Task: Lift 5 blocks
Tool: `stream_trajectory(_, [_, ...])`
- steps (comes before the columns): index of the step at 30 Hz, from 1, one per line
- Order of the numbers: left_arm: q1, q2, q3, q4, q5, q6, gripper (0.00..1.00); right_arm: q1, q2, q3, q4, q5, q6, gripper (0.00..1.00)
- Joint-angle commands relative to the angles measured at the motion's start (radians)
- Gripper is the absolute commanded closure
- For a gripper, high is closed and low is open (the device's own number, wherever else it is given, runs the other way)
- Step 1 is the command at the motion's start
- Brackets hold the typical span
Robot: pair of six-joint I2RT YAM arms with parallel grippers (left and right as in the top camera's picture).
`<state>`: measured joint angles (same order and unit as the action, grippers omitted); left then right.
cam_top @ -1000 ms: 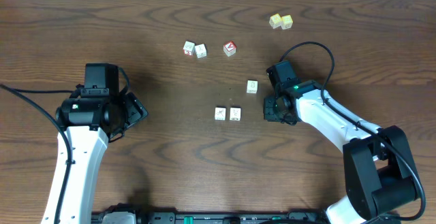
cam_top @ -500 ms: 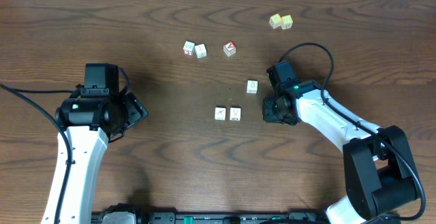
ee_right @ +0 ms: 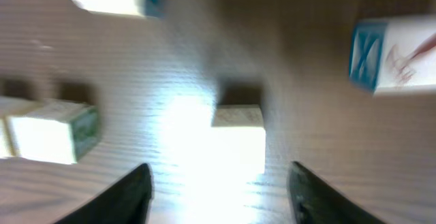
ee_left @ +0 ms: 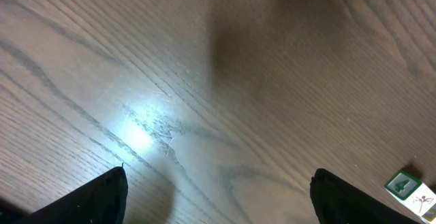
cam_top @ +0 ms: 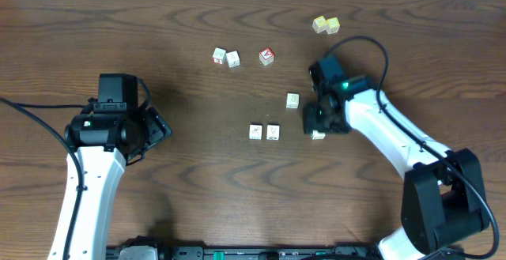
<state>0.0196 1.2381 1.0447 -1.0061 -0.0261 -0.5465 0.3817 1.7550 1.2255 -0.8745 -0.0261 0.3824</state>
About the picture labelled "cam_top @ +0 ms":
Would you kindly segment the white block blue edge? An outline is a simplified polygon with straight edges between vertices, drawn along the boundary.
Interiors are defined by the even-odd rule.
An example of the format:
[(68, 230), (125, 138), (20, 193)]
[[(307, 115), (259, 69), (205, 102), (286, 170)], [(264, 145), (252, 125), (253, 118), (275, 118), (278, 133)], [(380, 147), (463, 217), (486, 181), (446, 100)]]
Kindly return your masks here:
[(326, 134), (319, 132), (318, 130), (313, 130), (311, 133), (312, 140), (323, 140), (325, 137), (326, 137)]

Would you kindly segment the white block with oval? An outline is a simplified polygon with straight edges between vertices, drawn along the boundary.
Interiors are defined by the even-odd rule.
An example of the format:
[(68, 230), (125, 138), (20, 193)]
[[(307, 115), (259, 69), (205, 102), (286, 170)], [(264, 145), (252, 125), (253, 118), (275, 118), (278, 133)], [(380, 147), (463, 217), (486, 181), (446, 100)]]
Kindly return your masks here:
[(268, 125), (266, 128), (266, 139), (277, 141), (280, 137), (279, 125)]

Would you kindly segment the white dragonfly block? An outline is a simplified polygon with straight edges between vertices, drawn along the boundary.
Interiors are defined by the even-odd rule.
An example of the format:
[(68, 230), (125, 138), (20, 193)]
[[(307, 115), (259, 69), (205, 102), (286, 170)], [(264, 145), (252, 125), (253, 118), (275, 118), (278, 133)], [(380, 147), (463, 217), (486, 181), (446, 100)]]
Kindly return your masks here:
[(262, 125), (251, 124), (249, 126), (249, 138), (251, 140), (262, 139)]

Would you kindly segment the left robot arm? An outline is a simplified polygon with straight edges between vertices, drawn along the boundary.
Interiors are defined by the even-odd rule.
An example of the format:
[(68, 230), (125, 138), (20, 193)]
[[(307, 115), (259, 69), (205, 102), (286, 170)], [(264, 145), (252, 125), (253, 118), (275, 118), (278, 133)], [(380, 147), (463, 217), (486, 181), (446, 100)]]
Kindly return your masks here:
[(115, 193), (126, 167), (172, 133), (149, 97), (138, 101), (144, 85), (129, 74), (100, 75), (97, 100), (66, 126), (66, 191), (50, 259), (106, 257)]

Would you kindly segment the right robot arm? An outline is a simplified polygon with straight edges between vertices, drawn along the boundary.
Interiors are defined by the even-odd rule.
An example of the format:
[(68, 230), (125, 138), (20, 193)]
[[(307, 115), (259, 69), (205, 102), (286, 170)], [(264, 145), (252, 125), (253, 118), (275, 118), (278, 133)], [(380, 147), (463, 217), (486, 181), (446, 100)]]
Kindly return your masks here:
[(334, 56), (308, 68), (318, 100), (304, 106), (304, 132), (363, 134), (403, 180), (402, 225), (377, 245), (383, 259), (442, 258), (486, 230), (491, 217), (478, 158), (418, 129), (369, 77), (347, 77)]

